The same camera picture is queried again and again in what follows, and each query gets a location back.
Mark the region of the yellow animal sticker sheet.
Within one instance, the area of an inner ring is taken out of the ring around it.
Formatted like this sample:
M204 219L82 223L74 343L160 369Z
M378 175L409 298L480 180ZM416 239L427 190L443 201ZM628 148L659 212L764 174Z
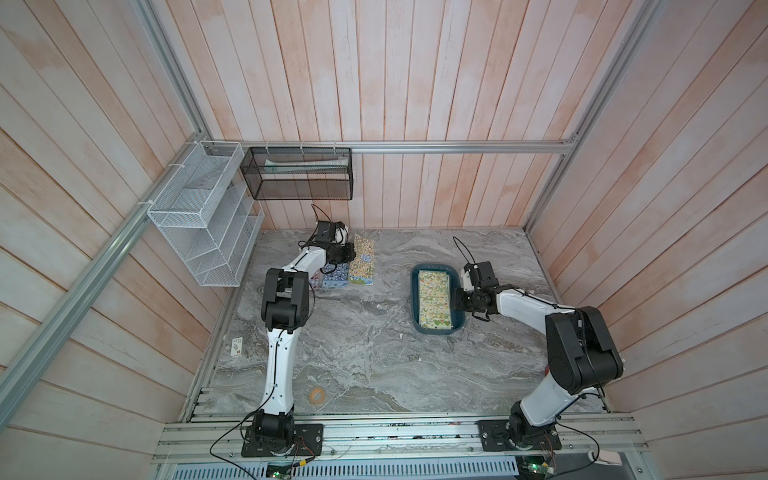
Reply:
M371 285L374 281L375 242L356 234L353 243L356 256L349 265L349 282Z

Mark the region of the blue penguin sticker sheet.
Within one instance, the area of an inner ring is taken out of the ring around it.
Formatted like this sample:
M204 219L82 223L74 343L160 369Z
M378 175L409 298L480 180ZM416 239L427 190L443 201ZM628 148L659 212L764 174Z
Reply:
M328 264L323 268L324 289L343 288L349 283L349 264Z

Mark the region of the green panda sticker sheet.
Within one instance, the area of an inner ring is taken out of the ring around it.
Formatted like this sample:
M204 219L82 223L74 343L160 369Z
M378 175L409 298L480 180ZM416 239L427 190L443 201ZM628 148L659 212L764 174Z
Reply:
M418 274L418 322L430 330L451 330L450 277L445 271L422 270Z

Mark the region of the pink sticker sheet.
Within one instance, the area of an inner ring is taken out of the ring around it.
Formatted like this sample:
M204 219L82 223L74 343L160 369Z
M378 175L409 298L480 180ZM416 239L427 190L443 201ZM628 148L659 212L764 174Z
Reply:
M310 278L310 286L313 289L320 289L323 286L324 273L321 270L316 271Z

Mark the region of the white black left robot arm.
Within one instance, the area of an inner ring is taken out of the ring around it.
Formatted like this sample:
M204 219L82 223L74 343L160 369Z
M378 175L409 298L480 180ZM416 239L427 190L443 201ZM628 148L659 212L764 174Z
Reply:
M245 420L243 454L282 456L298 450L295 440L293 371L296 347L313 313L314 288L310 279L328 265L355 259L349 229L341 221L319 220L297 256L280 268L267 270L261 319L268 341L264 394Z

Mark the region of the teal plastic storage box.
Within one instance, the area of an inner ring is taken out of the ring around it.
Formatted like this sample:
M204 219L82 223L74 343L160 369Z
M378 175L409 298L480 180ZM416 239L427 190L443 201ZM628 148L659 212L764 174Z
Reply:
M425 335L451 335L465 324L455 306L460 290L457 271L445 264L422 263L411 271L411 312L415 329Z

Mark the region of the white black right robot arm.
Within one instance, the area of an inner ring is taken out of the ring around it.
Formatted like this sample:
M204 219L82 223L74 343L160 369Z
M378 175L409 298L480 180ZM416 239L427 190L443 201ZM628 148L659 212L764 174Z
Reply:
M486 452L558 450L555 424L581 396L623 375L624 362L601 312L549 302L503 285L489 262L468 263L461 273L456 307L479 320L492 315L517 320L546 337L547 373L506 420L478 423Z

